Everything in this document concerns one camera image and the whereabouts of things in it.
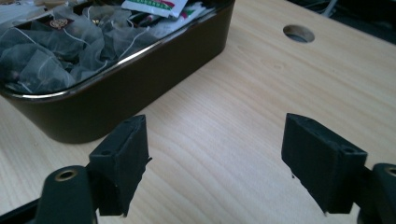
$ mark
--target tea bag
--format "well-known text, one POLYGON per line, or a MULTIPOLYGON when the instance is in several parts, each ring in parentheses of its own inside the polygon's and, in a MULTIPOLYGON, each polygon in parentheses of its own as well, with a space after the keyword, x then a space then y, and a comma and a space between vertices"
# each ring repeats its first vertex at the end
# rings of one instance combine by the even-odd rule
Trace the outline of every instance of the tea bag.
POLYGON ((97 39, 79 53, 79 62, 70 72, 76 82, 83 81, 111 65, 109 60, 101 59, 101 49, 104 46, 105 40, 97 39))
POLYGON ((149 33, 149 27, 114 29, 111 35, 113 48, 119 60, 138 52, 158 40, 149 33))
POLYGON ((118 56, 113 47, 113 30, 119 28, 131 29, 128 18, 131 11, 123 10, 120 7, 88 7, 84 8, 82 14, 102 30, 105 40, 104 48, 101 52, 101 59, 107 60, 109 64, 117 62, 118 56))
POLYGON ((56 7, 53 14, 53 21, 33 21, 31 31, 27 33, 60 60, 77 63, 81 51, 96 39, 103 38, 100 28, 76 15, 71 8, 56 7))
POLYGON ((0 57, 5 49, 12 48, 18 44, 35 43, 35 41, 24 31, 17 28, 9 28, 0 35, 0 57))
POLYGON ((75 84, 53 53, 37 44, 19 44, 3 51, 0 69, 8 86, 23 93, 47 93, 75 84))

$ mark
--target black tray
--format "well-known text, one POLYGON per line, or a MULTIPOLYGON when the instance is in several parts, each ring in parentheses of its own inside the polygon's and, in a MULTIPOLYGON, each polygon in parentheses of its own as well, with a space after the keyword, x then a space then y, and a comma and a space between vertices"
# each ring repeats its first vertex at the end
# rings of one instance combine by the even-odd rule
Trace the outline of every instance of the black tray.
POLYGON ((0 83, 0 94, 52 139, 98 139, 222 52, 234 0, 209 2, 220 6, 215 16, 192 22, 71 89, 28 95, 0 83))

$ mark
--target wood grain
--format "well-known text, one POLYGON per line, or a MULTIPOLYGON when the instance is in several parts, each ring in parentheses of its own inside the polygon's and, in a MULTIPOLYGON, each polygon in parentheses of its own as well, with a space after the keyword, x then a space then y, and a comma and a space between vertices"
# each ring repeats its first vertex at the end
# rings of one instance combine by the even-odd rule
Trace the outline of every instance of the wood grain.
MULTIPOLYGON (((396 48, 279 0, 238 0, 226 49, 142 110, 153 161, 127 218, 100 223, 356 223, 324 216, 280 159, 286 113, 396 163, 396 48), (315 40, 288 39, 298 24, 315 40)), ((0 98, 0 214, 37 198, 99 144, 49 139, 0 98)))

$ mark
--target screw hole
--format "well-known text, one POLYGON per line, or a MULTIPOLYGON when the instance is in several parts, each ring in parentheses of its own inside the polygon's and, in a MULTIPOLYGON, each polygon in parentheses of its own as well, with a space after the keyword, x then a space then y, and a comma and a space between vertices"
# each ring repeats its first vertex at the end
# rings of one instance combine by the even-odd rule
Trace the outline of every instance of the screw hole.
POLYGON ((76 170, 65 170, 65 171, 62 171, 59 174, 57 174, 55 176, 55 180, 58 182, 66 181, 66 180, 69 180, 69 179, 72 179, 73 177, 75 177, 77 175, 77 173, 78 172, 76 170))

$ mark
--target green label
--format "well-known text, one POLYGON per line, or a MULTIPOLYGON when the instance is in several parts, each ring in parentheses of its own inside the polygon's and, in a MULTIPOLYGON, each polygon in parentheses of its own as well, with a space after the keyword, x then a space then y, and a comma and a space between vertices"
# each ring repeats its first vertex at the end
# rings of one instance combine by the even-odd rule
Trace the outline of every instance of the green label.
POLYGON ((165 1, 152 1, 152 0, 129 0, 130 2, 135 2, 138 4, 143 4, 143 5, 147 5, 147 6, 151 6, 151 7, 157 7, 157 8, 161 8, 161 9, 166 9, 166 10, 171 10, 172 7, 166 5, 167 2, 165 1))

